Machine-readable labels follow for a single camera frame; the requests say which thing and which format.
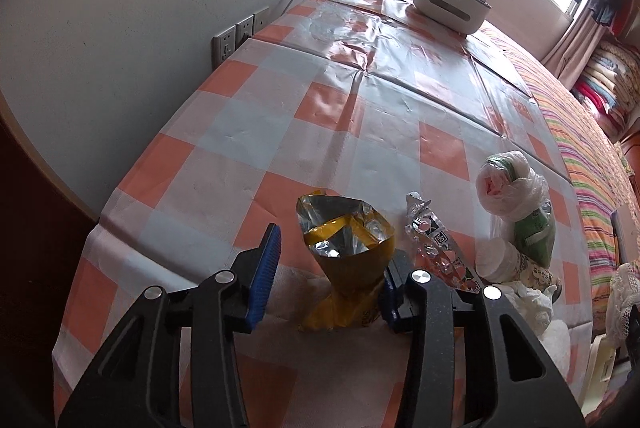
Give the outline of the white tissue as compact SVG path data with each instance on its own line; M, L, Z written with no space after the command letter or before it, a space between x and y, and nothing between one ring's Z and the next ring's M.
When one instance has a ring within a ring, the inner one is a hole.
M540 337L553 320L553 306L549 294L526 287L520 281L497 285L515 310L524 318L537 337Z

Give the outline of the silver foil wrapper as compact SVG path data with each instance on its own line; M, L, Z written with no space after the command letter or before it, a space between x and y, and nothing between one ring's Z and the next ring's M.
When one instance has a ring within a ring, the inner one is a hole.
M435 274L449 287L479 294L480 277L449 230L418 192L406 195L405 230L416 253L416 266Z

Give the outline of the green bag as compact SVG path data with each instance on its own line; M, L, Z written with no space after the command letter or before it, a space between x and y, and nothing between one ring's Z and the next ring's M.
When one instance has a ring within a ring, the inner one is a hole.
M550 268L555 215L547 180L520 151L488 156L476 177L482 207L497 220L501 236L538 266Z

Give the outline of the yellow foil snack bag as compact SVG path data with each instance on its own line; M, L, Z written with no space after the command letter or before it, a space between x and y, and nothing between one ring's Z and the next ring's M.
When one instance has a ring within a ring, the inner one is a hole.
M314 192L296 203L304 244L331 290L303 319L303 330L366 327L380 314L378 292L395 252L395 230L363 200Z

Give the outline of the white fluffy plush toy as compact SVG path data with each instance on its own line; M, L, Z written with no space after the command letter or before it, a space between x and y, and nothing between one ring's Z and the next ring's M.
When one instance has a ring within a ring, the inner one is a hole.
M539 340L566 379L570 370L570 332L567 325L562 320L552 320Z

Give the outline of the white blue mask box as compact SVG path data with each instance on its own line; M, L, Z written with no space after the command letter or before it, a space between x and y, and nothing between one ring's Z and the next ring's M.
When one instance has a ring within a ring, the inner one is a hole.
M616 348L606 335L594 338L590 346L585 382L582 386L580 405L582 409L594 410L602 401L612 377Z

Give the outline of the white lace cloth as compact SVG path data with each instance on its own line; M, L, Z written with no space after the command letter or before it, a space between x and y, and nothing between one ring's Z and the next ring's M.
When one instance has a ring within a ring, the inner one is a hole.
M639 302L639 261L634 260L619 266L610 281L605 333L613 347L618 348L625 342L631 309Z

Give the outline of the grey white notebook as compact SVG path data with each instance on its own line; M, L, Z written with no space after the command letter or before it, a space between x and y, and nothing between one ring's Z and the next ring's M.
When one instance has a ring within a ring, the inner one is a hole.
M615 209L611 214L614 240L620 263L631 262L639 257L638 229L627 205Z

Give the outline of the red wooden headboard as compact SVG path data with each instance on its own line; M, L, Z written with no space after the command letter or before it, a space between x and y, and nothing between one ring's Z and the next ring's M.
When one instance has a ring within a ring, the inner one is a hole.
M640 172L640 131L636 131L620 142L620 148L628 162L634 177L639 179Z

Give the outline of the stack of folded blankets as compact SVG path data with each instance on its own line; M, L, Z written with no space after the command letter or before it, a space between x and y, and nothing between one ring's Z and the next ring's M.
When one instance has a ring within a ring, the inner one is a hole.
M603 38L570 92L613 143L622 140L639 119L639 48Z

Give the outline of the pink right curtain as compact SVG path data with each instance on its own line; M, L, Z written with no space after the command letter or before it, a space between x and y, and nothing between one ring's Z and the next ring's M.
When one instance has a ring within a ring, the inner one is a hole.
M542 65L570 90L607 31L605 26L596 22L592 11L585 8L542 59Z

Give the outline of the checkered orange tablecloth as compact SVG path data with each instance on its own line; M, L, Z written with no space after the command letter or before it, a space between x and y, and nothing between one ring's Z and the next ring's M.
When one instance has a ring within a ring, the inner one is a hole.
M371 204L408 248L406 197L429 200L468 259L491 236L475 180L519 150L550 188L561 365L580 393L592 332L577 197L540 103L483 35L461 38L411 0L305 0L244 42L180 107L122 179L89 234L53 350L63 406L145 287L198 284L257 245L282 254L265 319L236 343L254 427L388 427L408 341L383 322L305 333L328 288L295 213L314 190Z

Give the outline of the white desktop organizer box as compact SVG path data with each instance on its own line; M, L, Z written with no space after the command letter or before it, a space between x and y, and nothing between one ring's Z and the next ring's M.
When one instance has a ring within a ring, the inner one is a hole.
M480 29L491 11L485 0L412 0L416 10L461 35Z

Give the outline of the wall power socket strip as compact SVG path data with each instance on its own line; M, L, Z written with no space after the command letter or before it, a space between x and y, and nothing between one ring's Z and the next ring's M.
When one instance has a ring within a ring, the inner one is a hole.
M244 41L262 30L269 23L269 14L270 7L265 6L213 36L210 42L213 70L230 58Z

